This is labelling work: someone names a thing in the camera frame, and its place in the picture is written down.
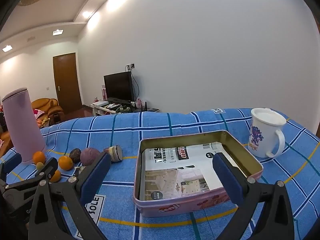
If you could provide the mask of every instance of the pink vase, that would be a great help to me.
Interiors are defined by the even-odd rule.
[[[31,162],[37,151],[44,151],[46,144],[38,128],[27,88],[17,89],[3,100],[4,118],[10,137],[22,162]]]

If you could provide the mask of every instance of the pink tin box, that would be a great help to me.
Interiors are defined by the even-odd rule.
[[[164,217],[177,214],[198,211],[209,208],[229,200],[223,187],[201,192],[198,194],[159,200],[145,200],[140,198],[141,182],[141,154],[148,148],[171,148],[199,144],[220,142],[225,151],[236,162],[238,167],[247,177],[259,179],[262,175],[263,166],[261,163],[236,140],[228,131],[219,130],[207,133],[197,133],[190,135],[179,135],[161,138],[150,138],[140,141],[139,153],[136,164],[136,174],[134,179],[133,201],[137,205],[140,213],[144,217]]]

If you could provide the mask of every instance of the ceiling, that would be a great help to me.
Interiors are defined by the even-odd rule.
[[[28,6],[16,6],[0,31],[0,59],[23,47],[39,42],[78,36],[89,18],[106,0],[40,0]],[[84,11],[91,12],[83,17]],[[52,32],[63,29],[62,35]],[[13,49],[3,52],[11,45]]]

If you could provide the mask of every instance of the pink pillow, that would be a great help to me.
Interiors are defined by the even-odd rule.
[[[41,116],[41,114],[44,114],[44,111],[41,111],[41,110],[38,110],[38,109],[34,109],[33,113],[35,114],[35,118],[37,120],[38,117]]]

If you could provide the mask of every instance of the blue gripper pad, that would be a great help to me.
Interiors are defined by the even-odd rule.
[[[231,165],[223,153],[217,153],[212,158],[212,166],[229,195],[231,202],[239,206],[244,200],[243,187],[225,163],[226,161]]]
[[[76,190],[80,193],[80,203],[90,203],[95,194],[99,191],[103,179],[111,166],[111,156],[108,153],[101,153],[97,159],[87,166],[78,176],[79,181]]]
[[[22,162],[22,157],[19,153],[12,156],[9,160],[4,162],[4,173],[9,174],[15,167]]]

